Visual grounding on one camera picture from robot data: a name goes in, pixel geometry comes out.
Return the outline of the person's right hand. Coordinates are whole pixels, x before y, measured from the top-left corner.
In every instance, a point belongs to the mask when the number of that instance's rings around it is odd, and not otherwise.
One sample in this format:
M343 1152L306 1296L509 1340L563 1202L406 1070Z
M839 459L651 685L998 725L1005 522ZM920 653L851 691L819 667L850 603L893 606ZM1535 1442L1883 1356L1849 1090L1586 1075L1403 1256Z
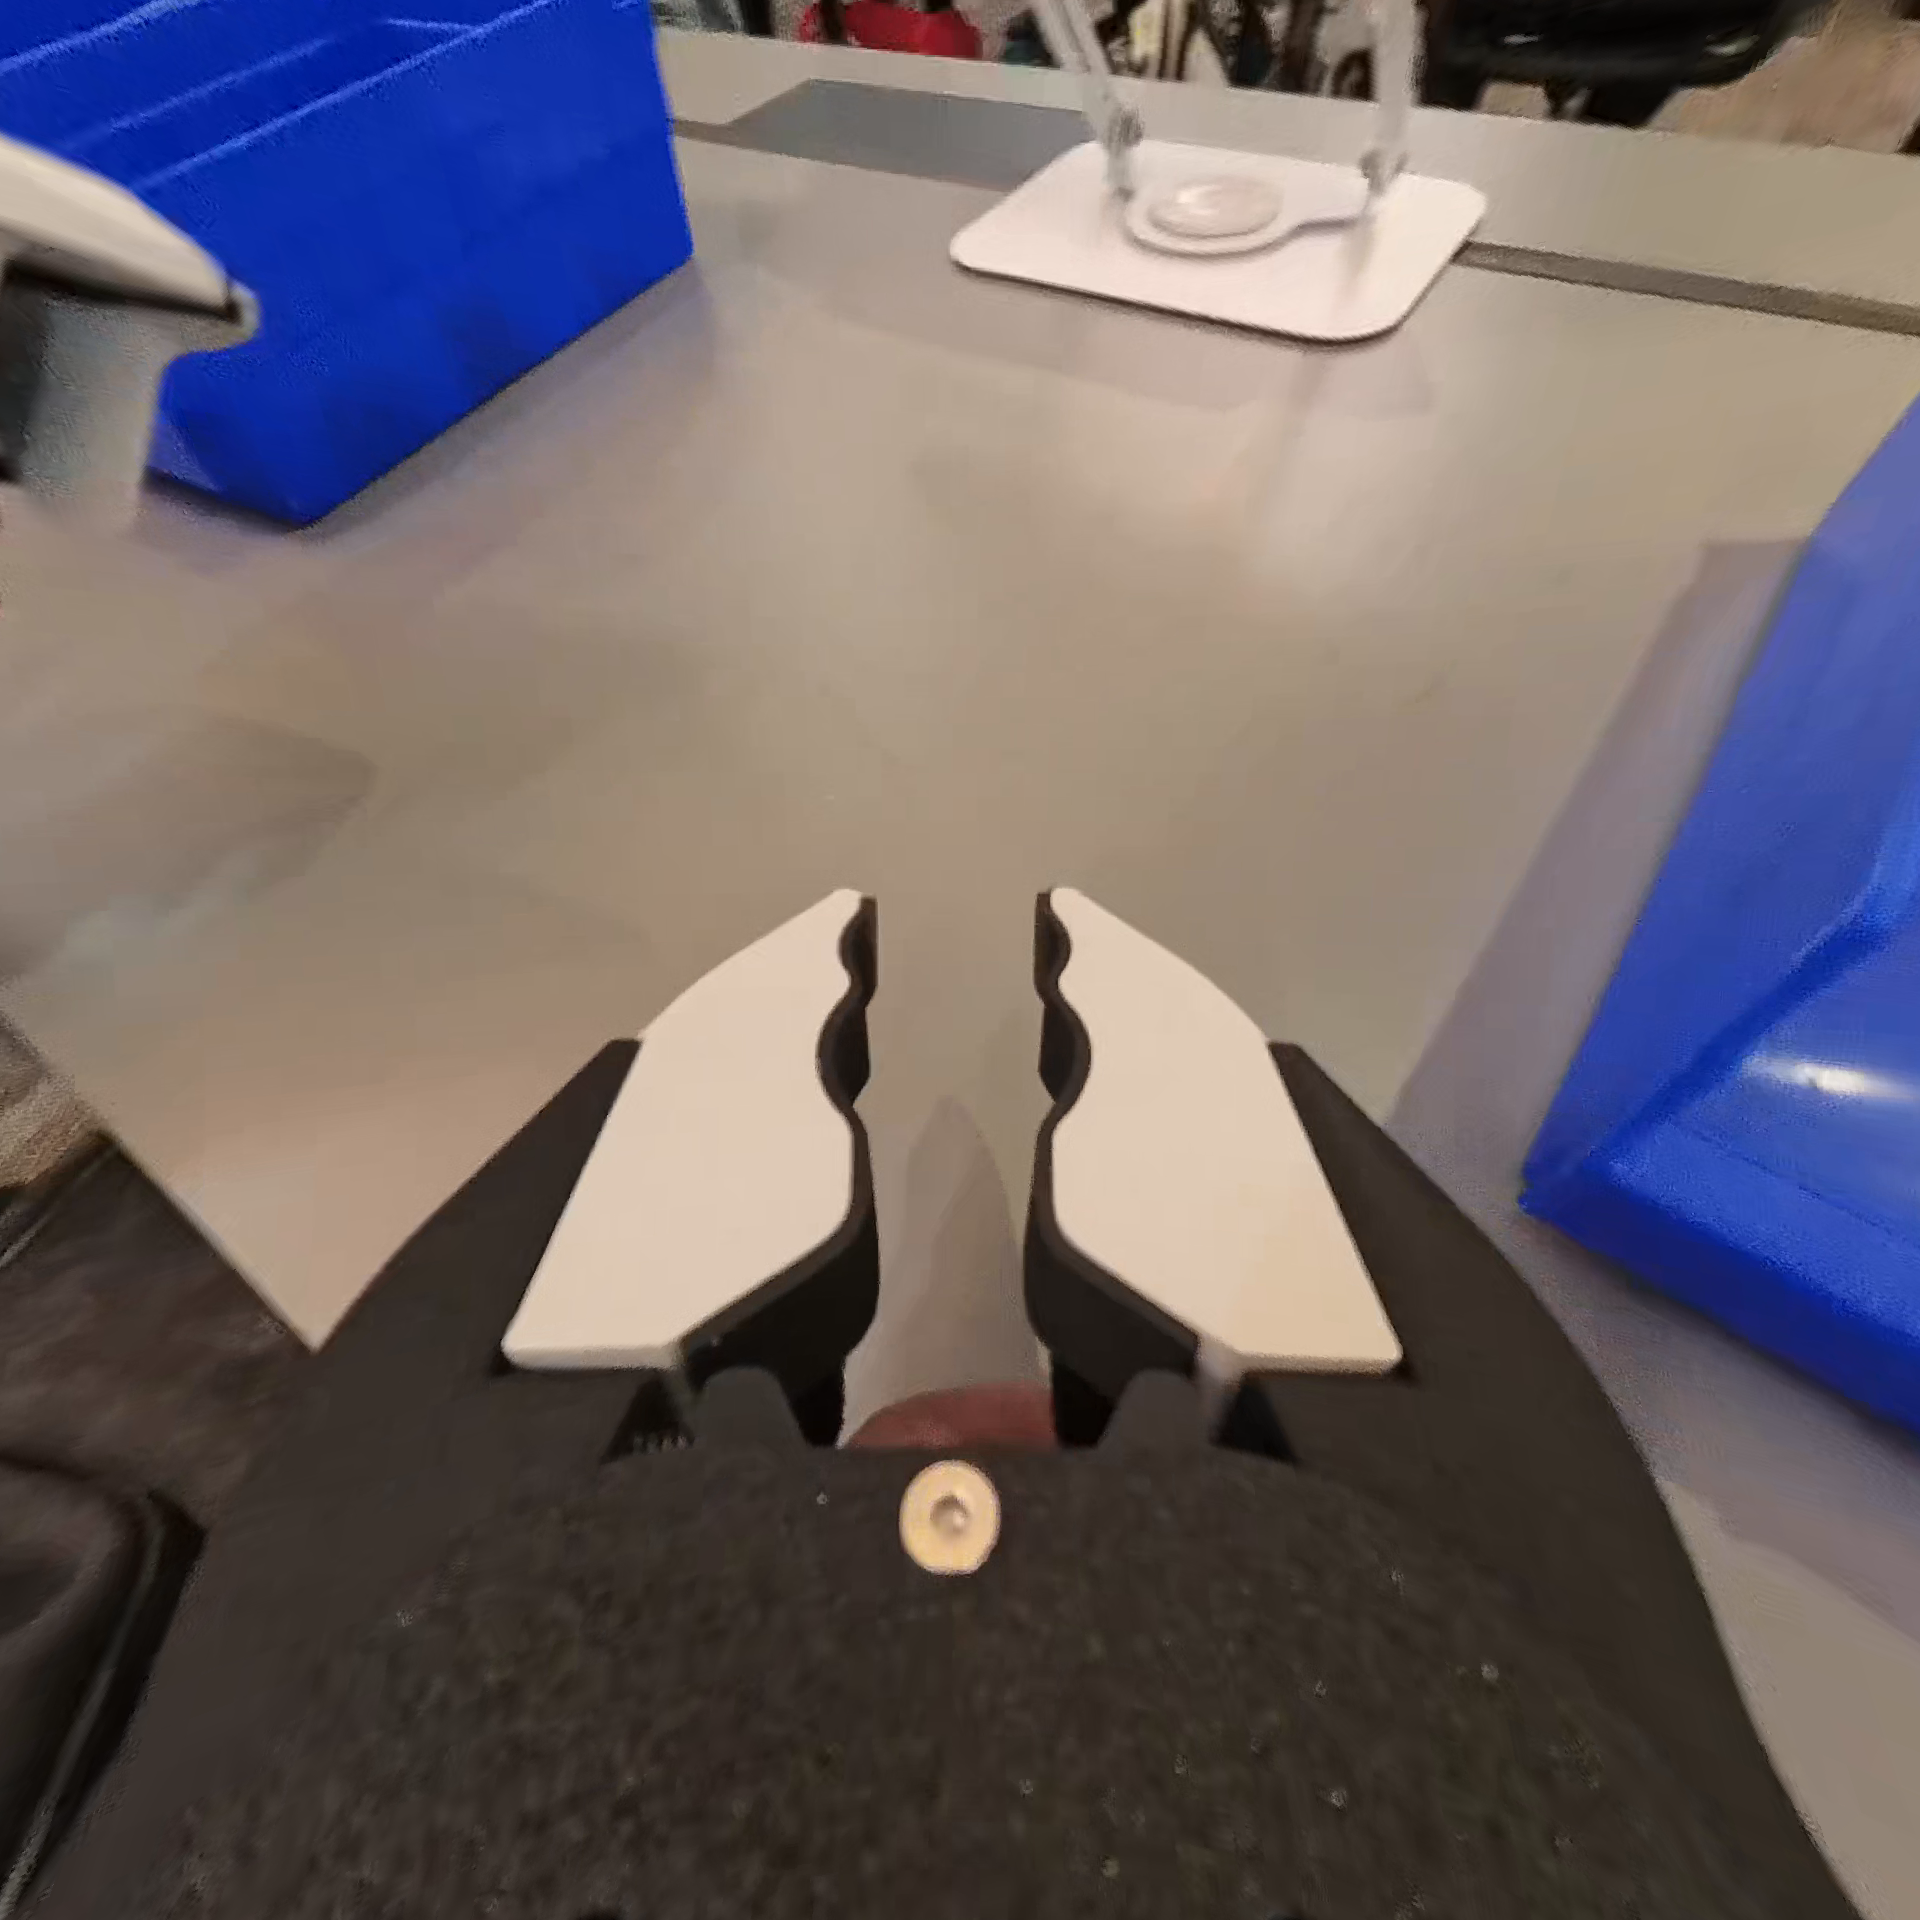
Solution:
M938 1456L1056 1446L1051 1395L1040 1383L968 1383L898 1399L878 1408L845 1440L845 1448Z

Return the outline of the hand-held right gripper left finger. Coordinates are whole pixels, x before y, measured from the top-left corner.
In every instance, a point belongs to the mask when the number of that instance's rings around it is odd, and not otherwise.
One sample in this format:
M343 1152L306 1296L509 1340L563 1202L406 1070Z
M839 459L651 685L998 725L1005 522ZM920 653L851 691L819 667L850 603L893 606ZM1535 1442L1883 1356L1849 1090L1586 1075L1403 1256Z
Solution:
M777 1381L839 1442L879 1296L871 1076L878 904L835 890L649 1022L501 1340L523 1374Z

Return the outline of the red bag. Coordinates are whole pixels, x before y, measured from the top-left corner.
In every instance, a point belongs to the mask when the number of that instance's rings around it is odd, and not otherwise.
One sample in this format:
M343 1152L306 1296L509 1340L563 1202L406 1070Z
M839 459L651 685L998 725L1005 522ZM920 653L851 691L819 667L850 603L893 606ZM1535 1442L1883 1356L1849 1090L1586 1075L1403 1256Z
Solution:
M984 56L978 27L953 2L808 2L797 38L899 56Z

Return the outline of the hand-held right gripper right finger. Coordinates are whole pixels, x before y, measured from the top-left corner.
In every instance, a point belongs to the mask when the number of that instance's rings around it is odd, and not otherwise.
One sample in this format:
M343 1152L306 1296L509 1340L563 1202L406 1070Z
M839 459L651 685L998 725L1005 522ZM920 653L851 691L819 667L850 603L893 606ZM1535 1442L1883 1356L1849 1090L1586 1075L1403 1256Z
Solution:
M1265 1381L1406 1381L1406 1341L1271 1039L1087 891L1035 907L1040 1080L1023 1309L1065 1448L1168 1375L1207 1432Z

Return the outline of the blue plastic bin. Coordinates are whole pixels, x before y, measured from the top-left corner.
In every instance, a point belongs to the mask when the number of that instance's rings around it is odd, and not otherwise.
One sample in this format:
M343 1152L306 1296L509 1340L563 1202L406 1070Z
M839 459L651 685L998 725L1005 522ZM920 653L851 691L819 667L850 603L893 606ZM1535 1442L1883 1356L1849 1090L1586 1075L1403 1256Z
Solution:
M1917 1430L1917 407L1823 511L1522 1208Z
M309 526L687 266L639 2L11 2L5 135L211 254L151 468Z

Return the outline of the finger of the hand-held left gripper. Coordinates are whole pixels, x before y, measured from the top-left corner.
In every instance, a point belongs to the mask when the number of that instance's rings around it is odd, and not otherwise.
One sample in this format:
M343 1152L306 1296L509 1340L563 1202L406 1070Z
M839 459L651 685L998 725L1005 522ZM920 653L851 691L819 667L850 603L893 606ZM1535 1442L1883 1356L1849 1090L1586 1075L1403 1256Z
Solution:
M168 367L256 325L251 290L125 187L1 139L5 479L135 503Z

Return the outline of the grey desk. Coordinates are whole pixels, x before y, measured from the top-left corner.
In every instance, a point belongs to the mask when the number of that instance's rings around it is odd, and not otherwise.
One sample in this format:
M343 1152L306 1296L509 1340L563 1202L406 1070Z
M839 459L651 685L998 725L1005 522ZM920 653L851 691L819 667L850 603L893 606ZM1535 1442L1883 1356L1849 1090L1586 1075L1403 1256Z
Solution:
M1771 594L1915 399L1889 157L1429 114L1312 352L973 279L1069 88L665 34L694 259L302 534L6 498L5 1011L306 1341L600 1039L879 904L850 1412L1022 1371L1035 894L1302 1043L1613 1395L1915 1916L1915 1444L1518 1211Z

